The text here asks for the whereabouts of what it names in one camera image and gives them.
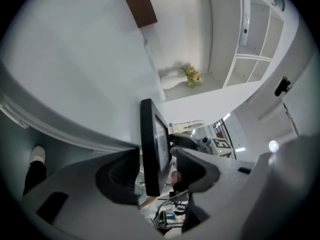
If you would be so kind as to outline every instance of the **brown panel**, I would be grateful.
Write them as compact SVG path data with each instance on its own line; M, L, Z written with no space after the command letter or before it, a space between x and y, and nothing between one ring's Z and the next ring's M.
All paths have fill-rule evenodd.
M217 132L217 133L216 133L216 136L217 136L218 138L224 139L224 135L222 134L222 132Z
M158 22L150 0L126 0L126 3L138 28Z

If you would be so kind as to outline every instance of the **black slot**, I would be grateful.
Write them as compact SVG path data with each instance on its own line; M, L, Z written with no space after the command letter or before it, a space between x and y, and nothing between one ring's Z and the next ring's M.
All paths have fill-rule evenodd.
M249 174L251 172L251 169L245 168L245 167L240 167L238 169L239 172L244 173L244 174Z
M68 195L62 192L52 193L36 212L43 220L52 224L58 212L66 202Z

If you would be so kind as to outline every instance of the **monitor screen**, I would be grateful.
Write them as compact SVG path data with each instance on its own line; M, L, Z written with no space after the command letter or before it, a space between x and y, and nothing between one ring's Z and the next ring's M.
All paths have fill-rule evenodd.
M169 163L169 150L166 129L162 126L162 123L156 118L155 119L155 132L156 132L156 143L158 149L158 161L160 171L163 171L166 165Z
M140 106L141 146L146 194L161 195L171 168L168 125L152 100Z

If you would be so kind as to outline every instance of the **security camera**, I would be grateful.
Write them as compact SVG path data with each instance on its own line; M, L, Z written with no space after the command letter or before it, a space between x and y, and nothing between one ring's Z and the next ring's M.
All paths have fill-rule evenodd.
M290 84L291 82L288 81L288 78L286 76L283 76L277 87L275 88L274 95L278 97L282 92L287 93L290 90L290 88L288 87Z

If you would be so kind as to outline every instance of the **black pants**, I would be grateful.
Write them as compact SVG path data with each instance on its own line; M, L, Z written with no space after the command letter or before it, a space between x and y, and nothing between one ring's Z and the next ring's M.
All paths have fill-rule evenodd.
M23 194L25 195L33 187L47 178L47 169L43 162L34 161L26 174Z

